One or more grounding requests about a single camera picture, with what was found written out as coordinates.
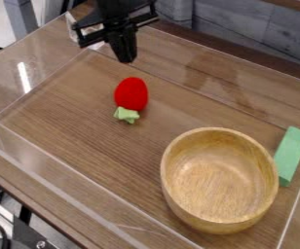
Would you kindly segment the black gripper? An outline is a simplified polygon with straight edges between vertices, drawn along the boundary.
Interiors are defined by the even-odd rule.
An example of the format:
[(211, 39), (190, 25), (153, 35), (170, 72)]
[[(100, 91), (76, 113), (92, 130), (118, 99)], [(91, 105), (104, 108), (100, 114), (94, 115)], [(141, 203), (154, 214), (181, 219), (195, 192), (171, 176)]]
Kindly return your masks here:
[(138, 29), (158, 20), (157, 0), (94, 0), (91, 13), (72, 23), (78, 45), (104, 42), (122, 63), (137, 58)]

